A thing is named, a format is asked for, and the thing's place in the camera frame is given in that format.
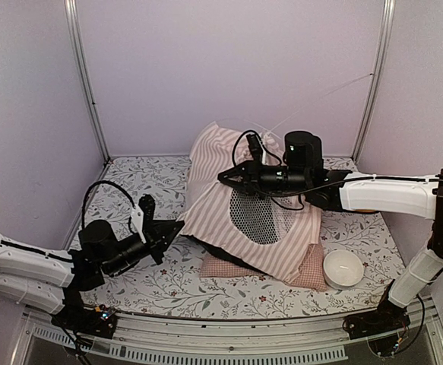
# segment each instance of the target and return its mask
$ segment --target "black cable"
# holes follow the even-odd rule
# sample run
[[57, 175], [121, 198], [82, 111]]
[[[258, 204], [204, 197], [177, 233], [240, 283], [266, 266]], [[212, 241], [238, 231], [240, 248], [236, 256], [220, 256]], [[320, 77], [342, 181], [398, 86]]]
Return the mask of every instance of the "black cable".
[[61, 321], [59, 321], [55, 316], [51, 315], [51, 317], [55, 320], [57, 323], [57, 326], [61, 328], [61, 330], [68, 336], [68, 338], [71, 340], [71, 342], [74, 344], [74, 347], [76, 349], [76, 358], [79, 360], [80, 363], [83, 365], [92, 365], [91, 362], [87, 359], [86, 354], [83, 350], [81, 350], [80, 345], [78, 344], [78, 340], [74, 339], [71, 334], [68, 332], [66, 328], [61, 324]]
[[412, 344], [417, 340], [417, 338], [420, 335], [420, 332], [422, 331], [422, 328], [424, 327], [424, 322], [426, 320], [426, 305], [424, 304], [424, 301], [422, 300], [420, 295], [417, 295], [417, 299], [419, 300], [420, 305], [422, 306], [422, 319], [420, 320], [419, 329], [417, 330], [415, 337], [412, 338], [412, 341], [409, 342], [409, 344], [405, 348], [399, 349], [395, 352], [396, 355], [401, 354], [404, 351], [407, 351], [410, 348], [410, 346], [412, 346]]
[[[90, 196], [91, 190], [93, 190], [95, 187], [97, 187], [99, 185], [110, 185], [110, 186], [113, 186], [114, 188], [118, 189], [124, 196], [127, 197], [127, 199], [131, 203], [131, 206], [133, 208], [135, 207], [135, 203], [134, 203], [133, 198], [131, 197], [131, 195], [128, 194], [128, 192], [125, 189], [123, 189], [120, 185], [118, 185], [115, 182], [108, 181], [108, 180], [96, 181], [93, 184], [91, 184], [91, 186], [89, 188], [87, 188], [86, 194], [84, 194], [83, 206], [81, 207], [81, 228], [82, 229], [84, 229], [84, 216], [86, 215], [87, 200], [88, 200], [88, 198]], [[128, 217], [128, 229], [130, 230], [131, 233], [136, 234], [136, 232], [133, 231], [133, 229], [131, 228], [131, 217]]]
[[282, 209], [285, 209], [286, 211], [303, 211], [304, 208], [305, 208], [304, 203], [302, 203], [302, 199], [301, 199], [300, 195], [299, 195], [299, 197], [298, 197], [299, 203], [300, 203], [300, 205], [302, 206], [302, 207], [300, 207], [300, 208], [285, 207], [285, 206], [281, 205], [281, 203], [279, 203], [278, 201], [276, 201], [273, 197], [270, 197], [270, 199], [271, 199], [271, 201], [273, 201], [276, 205], [278, 205], [278, 206], [281, 207]]
[[353, 177], [341, 181], [335, 181], [330, 182], [329, 184], [322, 185], [322, 186], [316, 186], [315, 188], [302, 190], [300, 192], [290, 192], [290, 193], [272, 193], [272, 192], [264, 192], [263, 190], [258, 189], [255, 186], [252, 186], [252, 188], [263, 195], [271, 196], [273, 198], [288, 198], [290, 196], [295, 196], [299, 194], [305, 194], [308, 192], [314, 192], [316, 190], [324, 189], [330, 186], [338, 186], [338, 185], [344, 185], [345, 183], [352, 183], [355, 181], [365, 181], [365, 180], [396, 180], [396, 181], [413, 181], [415, 183], [443, 183], [443, 179], [423, 179], [423, 178], [417, 178], [417, 177], [399, 177], [399, 176], [361, 176], [361, 177]]
[[258, 133], [256, 131], [254, 131], [253, 129], [248, 129], [246, 131], [244, 131], [241, 135], [239, 135], [239, 137], [236, 139], [235, 144], [233, 145], [233, 150], [231, 151], [231, 161], [233, 162], [233, 167], [238, 166], [236, 164], [236, 159], [235, 159], [235, 154], [236, 154], [236, 148], [238, 147], [238, 143], [242, 140], [243, 137], [245, 137], [245, 135], [247, 135], [248, 133], [253, 133], [255, 135], [258, 135]]
[[267, 154], [271, 155], [273, 158], [275, 158], [279, 165], [282, 164], [282, 160], [280, 159], [280, 157], [278, 157], [276, 154], [274, 154], [273, 152], [270, 152], [264, 145], [261, 136], [258, 134], [258, 132], [254, 131], [253, 129], [249, 129], [247, 131], [244, 131], [239, 137], [238, 139], [236, 139], [235, 144], [233, 145], [233, 150], [231, 153], [231, 161], [233, 162], [233, 167], [237, 167], [238, 165], [236, 164], [236, 148], [238, 147], [239, 142], [242, 140], [242, 138], [247, 135], [248, 133], [252, 133], [254, 135], [257, 136], [258, 140], [260, 141], [260, 145], [261, 147], [264, 149], [265, 152], [267, 152]]
[[73, 331], [74, 336], [76, 336], [76, 342], [81, 345], [81, 346], [85, 346], [85, 347], [91, 347], [93, 346], [93, 341], [88, 340], [86, 338], [82, 338], [80, 335], [78, 335], [77, 331]]

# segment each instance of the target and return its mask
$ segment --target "metal edge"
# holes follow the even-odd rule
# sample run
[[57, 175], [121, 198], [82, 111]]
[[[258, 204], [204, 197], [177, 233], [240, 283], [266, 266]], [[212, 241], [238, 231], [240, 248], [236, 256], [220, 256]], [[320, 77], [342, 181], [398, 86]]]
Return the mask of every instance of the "metal edge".
[[135, 158], [135, 157], [188, 157], [189, 152], [179, 152], [171, 154], [116, 154], [112, 158]]
[[438, 365], [443, 365], [443, 326], [441, 320], [438, 319], [428, 323], [426, 328], [435, 362]]
[[17, 342], [15, 343], [11, 358], [8, 361], [10, 365], [24, 364], [29, 350], [30, 341], [32, 340], [34, 326], [35, 323], [30, 321], [28, 316], [22, 315], [19, 326], [16, 330], [18, 335], [14, 336], [14, 338], [17, 339]]
[[65, 0], [66, 18], [68, 19], [69, 35], [71, 37], [71, 45], [78, 67], [83, 94], [90, 114], [91, 126], [93, 128], [94, 137], [97, 141], [98, 148], [103, 157], [104, 162], [110, 159], [108, 147], [106, 145], [105, 135], [100, 123], [100, 117], [94, 102], [93, 89], [90, 83], [90, 77], [87, 72], [86, 58], [84, 56], [84, 48], [81, 40], [81, 32], [79, 29], [78, 12], [75, 0]]
[[[424, 299], [426, 323], [438, 321], [438, 313], [432, 298]], [[27, 309], [30, 321], [52, 328], [45, 313]], [[422, 310], [419, 302], [412, 302], [408, 308], [411, 328], [420, 324]], [[271, 321], [243, 322], [199, 321], [173, 318], [130, 318], [130, 323], [120, 315], [119, 327], [114, 339], [92, 338], [104, 347], [112, 345], [143, 348], [150, 351], [179, 352], [183, 354], [230, 354], [230, 347], [236, 347], [239, 354], [285, 353], [317, 350], [336, 344], [346, 345], [389, 335], [380, 334], [358, 340], [350, 340], [341, 328], [341, 321], [348, 313], [331, 316], [305, 317], [301, 319], [273, 319]]]
[[[33, 334], [37, 338], [41, 338], [54, 344], [66, 346], [69, 348], [73, 347], [73, 344], [70, 341], [66, 340], [66, 337], [59, 329], [53, 328], [49, 325], [38, 324], [34, 328]], [[194, 351], [185, 351], [185, 349], [183, 348], [173, 349], [172, 351], [165, 351], [159, 348], [143, 348], [142, 346], [138, 346], [125, 341], [109, 341], [102, 344], [94, 342], [91, 348], [85, 348], [84, 350], [87, 352], [87, 354], [96, 354], [102, 357], [115, 358], [118, 360], [139, 360], [141, 361], [141, 363], [160, 363], [160, 359], [163, 358], [161, 362], [162, 364], [185, 363], [186, 365], [189, 363], [207, 364], [209, 360], [213, 360], [214, 363], [218, 365], [221, 365], [222, 363], [241, 364], [244, 363], [244, 361], [246, 361], [247, 363], [255, 364], [255, 361], [257, 361], [257, 363], [260, 363], [259, 360], [261, 359], [265, 359], [265, 361], [262, 360], [261, 363], [268, 364], [268, 359], [270, 358], [273, 360], [276, 359], [275, 363], [295, 363], [295, 357], [297, 357], [298, 355], [304, 359], [304, 363], [306, 363], [305, 359], [307, 359], [308, 363], [313, 364], [332, 363], [335, 361], [348, 360], [345, 348], [339, 342], [319, 344], [319, 346], [316, 346], [312, 349], [289, 349], [284, 348], [284, 346], [280, 345], [278, 345], [277, 347], [279, 351], [256, 351], [251, 354], [240, 352], [238, 348], [229, 348], [229, 346], [225, 346], [222, 351], [215, 352], [206, 352], [204, 348], [196, 348], [196, 350]], [[329, 352], [332, 352], [334, 356], [324, 356], [324, 353], [327, 354]], [[150, 358], [147, 358], [147, 356], [145, 356], [143, 359], [142, 357], [139, 359], [139, 353], [143, 353], [143, 355], [149, 354]]]
[[373, 110], [378, 95], [381, 75], [384, 69], [384, 62], [387, 56], [388, 45], [390, 44], [391, 28], [394, 20], [395, 0], [384, 0], [383, 17], [381, 20], [380, 39], [378, 41], [378, 51], [373, 70], [373, 79], [370, 84], [368, 98], [366, 99], [363, 118], [359, 127], [358, 136], [353, 149], [352, 159], [358, 164], [365, 146], [366, 136], [368, 135], [370, 122], [372, 120]]
[[[100, 174], [98, 175], [98, 177], [94, 181], [102, 180], [105, 177], [105, 175], [108, 173], [109, 167], [110, 167], [110, 163], [109, 162], [105, 163], [103, 165], [103, 168], [102, 168]], [[97, 192], [98, 188], [99, 188], [99, 186], [94, 188], [93, 191], [91, 192], [90, 197], [87, 201], [86, 209], [89, 208], [89, 206], [93, 200], [93, 197], [94, 197], [95, 193]], [[71, 225], [71, 228], [68, 231], [68, 234], [64, 240], [64, 243], [62, 244], [61, 249], [69, 249], [74, 237], [76, 236], [76, 233], [79, 229], [80, 224], [81, 224], [81, 209], [76, 214], [76, 217], [74, 217], [73, 224]]]

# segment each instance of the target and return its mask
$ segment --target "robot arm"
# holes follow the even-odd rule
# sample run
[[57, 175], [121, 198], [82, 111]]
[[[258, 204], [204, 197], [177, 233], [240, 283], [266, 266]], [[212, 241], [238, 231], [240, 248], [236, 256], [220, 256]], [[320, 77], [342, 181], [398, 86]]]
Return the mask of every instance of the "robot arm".
[[0, 296], [41, 309], [75, 332], [111, 338], [116, 318], [105, 306], [85, 309], [80, 292], [104, 284], [151, 255], [157, 264], [183, 222], [153, 219], [155, 202], [143, 196], [131, 213], [137, 233], [118, 241], [106, 221], [79, 233], [81, 250], [56, 251], [10, 240], [0, 234]]
[[433, 219], [432, 236], [404, 273], [384, 292], [375, 311], [350, 315], [351, 338], [365, 337], [410, 324], [406, 308], [443, 271], [443, 170], [439, 175], [379, 176], [323, 168], [321, 140], [308, 132], [285, 136], [285, 165], [261, 162], [261, 138], [248, 135], [253, 160], [218, 175], [233, 189], [263, 197], [304, 195], [327, 211], [389, 211]]

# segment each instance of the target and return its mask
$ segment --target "vent grille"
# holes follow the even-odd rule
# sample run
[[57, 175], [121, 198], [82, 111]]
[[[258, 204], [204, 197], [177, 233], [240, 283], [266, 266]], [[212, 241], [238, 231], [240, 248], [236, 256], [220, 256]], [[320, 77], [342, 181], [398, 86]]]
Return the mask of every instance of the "vent grille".
[[[36, 325], [34, 335], [38, 338], [67, 346], [74, 347], [72, 341], [60, 329]], [[204, 354], [175, 354], [165, 351], [143, 350], [128, 345], [107, 344], [109, 352], [106, 355], [120, 360], [133, 360], [146, 365], [299, 365], [333, 363], [347, 360], [344, 346], [336, 346], [316, 351], [301, 351], [289, 354], [267, 355], [204, 355]], [[89, 351], [92, 354], [104, 353]]]

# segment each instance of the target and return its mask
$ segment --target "wire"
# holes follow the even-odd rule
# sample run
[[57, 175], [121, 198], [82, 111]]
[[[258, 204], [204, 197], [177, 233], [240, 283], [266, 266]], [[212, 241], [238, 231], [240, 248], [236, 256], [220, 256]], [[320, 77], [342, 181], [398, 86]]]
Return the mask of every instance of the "wire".
[[[117, 183], [115, 183], [113, 181], [108, 181], [108, 180], [96, 181], [93, 184], [91, 184], [91, 186], [89, 188], [87, 188], [86, 194], [84, 194], [83, 206], [81, 208], [81, 228], [82, 229], [84, 229], [84, 216], [86, 215], [87, 200], [88, 200], [88, 198], [90, 196], [91, 190], [93, 190], [95, 187], [97, 187], [99, 185], [110, 185], [110, 186], [113, 186], [114, 188], [118, 189], [124, 196], [127, 197], [127, 199], [131, 203], [131, 206], [133, 208], [135, 207], [135, 203], [134, 203], [133, 198], [131, 197], [131, 195], [128, 194], [128, 192], [125, 189], [123, 189], [120, 185], [118, 185]], [[136, 234], [136, 232], [133, 231], [133, 229], [131, 228], [131, 217], [128, 217], [128, 229], [130, 230], [131, 233]]]
[[68, 332], [66, 328], [61, 324], [61, 321], [59, 321], [54, 315], [51, 315], [51, 317], [55, 320], [57, 325], [61, 328], [61, 330], [68, 336], [68, 338], [71, 340], [71, 342], [74, 344], [74, 347], [76, 349], [76, 358], [79, 360], [80, 363], [83, 365], [92, 365], [91, 362], [87, 359], [86, 354], [83, 350], [81, 350], [81, 347], [78, 343], [78, 335], [76, 335], [76, 339], [74, 339], [71, 334]]
[[285, 209], [286, 211], [303, 211], [305, 206], [304, 203], [302, 202], [302, 198], [301, 195], [298, 195], [297, 200], [299, 201], [300, 205], [302, 207], [300, 208], [292, 208], [292, 207], [285, 207], [283, 205], [281, 205], [281, 203], [279, 203], [278, 201], [276, 201], [273, 197], [270, 197], [271, 201], [273, 201], [276, 205], [278, 205], [279, 207], [281, 207], [282, 209]]
[[292, 114], [290, 114], [289, 116], [287, 116], [284, 120], [282, 120], [281, 122], [277, 123], [274, 127], [270, 128], [269, 132], [274, 131], [275, 129], [279, 128], [282, 124], [284, 124], [285, 122], [287, 122], [288, 120], [292, 119], [294, 116], [296, 116], [297, 114], [299, 114], [300, 112], [302, 112], [307, 106], [312, 105], [315, 101], [319, 100], [319, 99], [323, 99], [333, 93], [335, 93], [338, 90], [344, 89], [345, 87], [350, 86], [351, 84], [354, 84], [357, 81], [360, 81], [364, 78], [368, 78], [370, 76], [373, 76], [373, 74], [366, 74], [363, 76], [360, 76], [358, 78], [354, 78], [353, 80], [349, 80], [346, 82], [343, 82], [342, 84], [339, 84], [335, 87], [331, 87], [329, 89], [326, 89], [325, 92], [323, 93], [319, 93], [319, 95], [316, 94], [316, 97], [308, 97], [307, 98], [307, 103], [303, 104], [300, 108], [298, 108], [295, 112], [293, 112]]
[[271, 155], [274, 159], [276, 159], [278, 161], [278, 164], [281, 165], [282, 164], [282, 160], [280, 159], [280, 157], [278, 157], [276, 154], [274, 154], [273, 152], [270, 152], [268, 150], [268, 148], [265, 147], [264, 142], [261, 139], [261, 136], [258, 134], [258, 132], [254, 131], [253, 129], [248, 129], [246, 131], [244, 131], [239, 137], [238, 139], [236, 139], [235, 144], [233, 145], [233, 150], [231, 153], [231, 161], [233, 162], [233, 167], [237, 167], [238, 164], [236, 163], [236, 148], [238, 147], [239, 142], [242, 140], [242, 138], [244, 136], [246, 136], [248, 133], [252, 133], [254, 135], [257, 136], [258, 140], [260, 141], [260, 145], [261, 147], [264, 149], [265, 152], [267, 152], [267, 154]]
[[253, 129], [247, 129], [246, 131], [244, 131], [241, 135], [239, 135], [239, 137], [236, 139], [235, 144], [233, 145], [233, 149], [231, 151], [231, 161], [233, 162], [233, 167], [238, 166], [236, 164], [236, 159], [235, 159], [235, 154], [236, 154], [236, 148], [238, 147], [239, 142], [242, 140], [243, 137], [245, 137], [248, 133], [253, 133], [255, 135], [258, 135], [258, 133], [256, 131], [254, 131]]
[[397, 180], [397, 181], [413, 181], [415, 183], [443, 183], [443, 179], [423, 179], [418, 177], [400, 177], [400, 176], [361, 176], [361, 177], [353, 177], [341, 181], [335, 181], [330, 182], [329, 184], [322, 185], [322, 186], [316, 186], [315, 188], [302, 190], [299, 192], [290, 192], [290, 193], [272, 193], [272, 192], [264, 192], [263, 190], [258, 189], [257, 187], [253, 186], [253, 189], [256, 192], [259, 192], [261, 194], [264, 194], [266, 196], [271, 196], [273, 198], [288, 198], [290, 196], [295, 196], [299, 194], [305, 194], [308, 192], [314, 192], [316, 190], [325, 189], [330, 186], [338, 186], [338, 185], [344, 185], [345, 183], [352, 183], [355, 181], [365, 181], [365, 180]]
[[417, 295], [417, 299], [419, 300], [420, 305], [422, 306], [422, 319], [420, 320], [419, 329], [417, 330], [415, 337], [412, 338], [412, 341], [409, 342], [409, 344], [405, 348], [401, 348], [400, 350], [397, 350], [397, 352], [395, 352], [396, 355], [401, 354], [404, 351], [407, 351], [410, 348], [410, 346], [412, 346], [412, 344], [417, 340], [417, 338], [420, 335], [420, 332], [422, 331], [422, 328], [424, 327], [424, 322], [426, 320], [426, 305], [424, 304], [424, 301], [422, 300], [420, 295]]

